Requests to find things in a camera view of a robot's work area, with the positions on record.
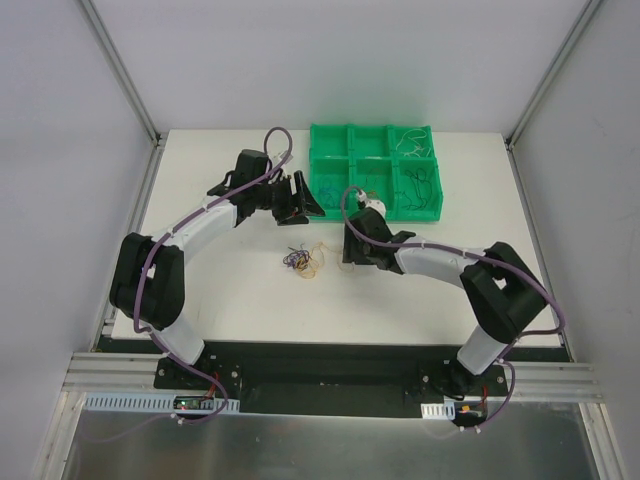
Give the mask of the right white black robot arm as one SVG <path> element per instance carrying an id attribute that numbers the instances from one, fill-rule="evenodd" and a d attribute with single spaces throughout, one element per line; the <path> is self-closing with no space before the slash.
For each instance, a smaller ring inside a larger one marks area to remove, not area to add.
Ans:
<path id="1" fill-rule="evenodd" d="M 496 242 L 468 252 L 438 246 L 413 232 L 392 233 L 372 207 L 348 218 L 343 261 L 424 276 L 464 291 L 477 326 L 448 367 L 451 385 L 461 394 L 473 394 L 484 385 L 486 370 L 549 304 L 540 283 L 509 244 Z"/>

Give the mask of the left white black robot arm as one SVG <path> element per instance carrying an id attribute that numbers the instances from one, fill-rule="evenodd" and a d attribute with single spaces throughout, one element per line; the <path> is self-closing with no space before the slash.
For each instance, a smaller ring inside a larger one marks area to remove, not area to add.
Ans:
<path id="1" fill-rule="evenodd" d="M 130 233 L 121 243 L 109 302 L 133 320 L 136 332 L 152 335 L 180 361 L 176 375 L 188 388 L 204 387 L 212 367 L 203 359 L 204 340 L 184 313 L 187 264 L 258 210 L 269 211 L 279 226 L 325 215 L 303 173 L 285 175 L 282 167 L 264 152 L 244 149 L 195 211 L 152 236 Z"/>

